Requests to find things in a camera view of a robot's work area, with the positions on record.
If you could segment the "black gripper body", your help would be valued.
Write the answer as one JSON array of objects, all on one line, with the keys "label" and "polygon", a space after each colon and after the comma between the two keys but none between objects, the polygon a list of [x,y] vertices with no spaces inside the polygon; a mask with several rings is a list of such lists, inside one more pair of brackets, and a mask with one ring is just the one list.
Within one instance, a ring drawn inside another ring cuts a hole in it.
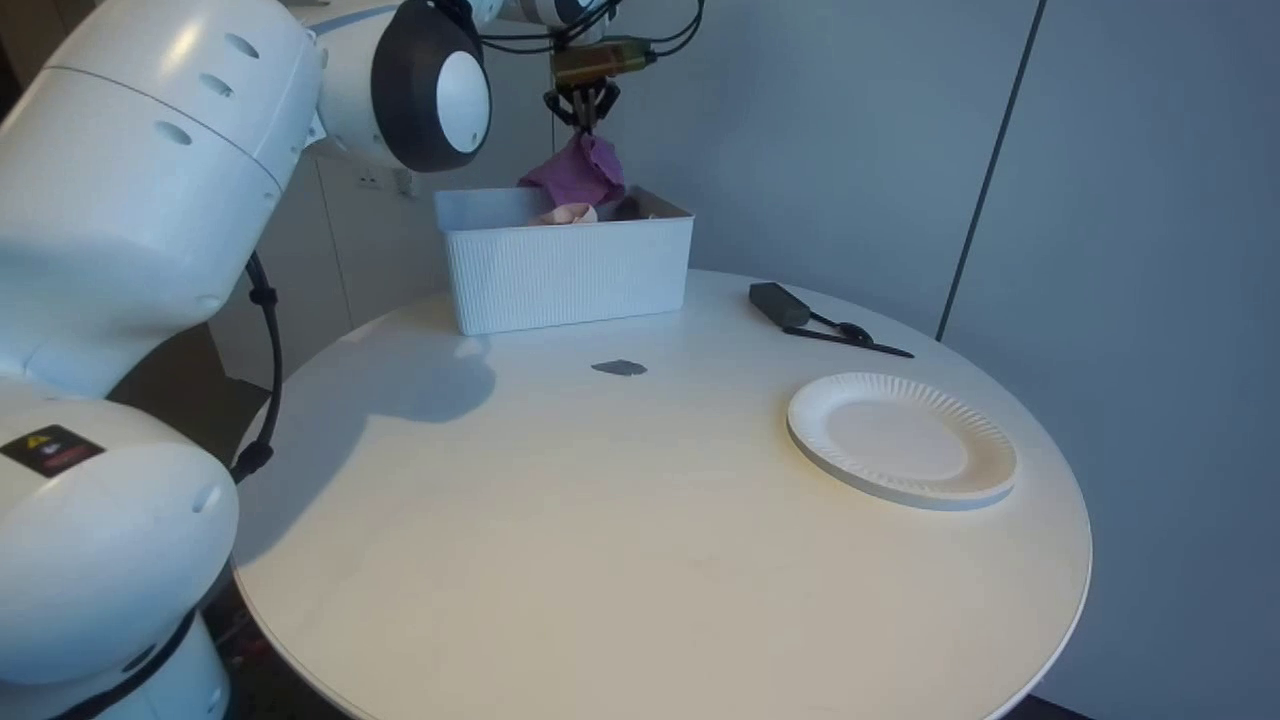
[{"label": "black gripper body", "polygon": [[583,88],[554,88],[546,95],[546,109],[573,134],[592,134],[612,112],[616,102],[621,102],[621,88],[612,82],[602,82]]}]

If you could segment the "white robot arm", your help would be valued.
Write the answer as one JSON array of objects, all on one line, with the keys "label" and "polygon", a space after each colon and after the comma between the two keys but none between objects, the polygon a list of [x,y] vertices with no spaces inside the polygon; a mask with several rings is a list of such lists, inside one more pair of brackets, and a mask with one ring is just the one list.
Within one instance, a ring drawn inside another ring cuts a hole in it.
[{"label": "white robot arm", "polygon": [[240,471],[113,388],[218,316],[299,158],[470,165],[483,28],[607,0],[100,0],[0,128],[0,720],[219,720]]}]

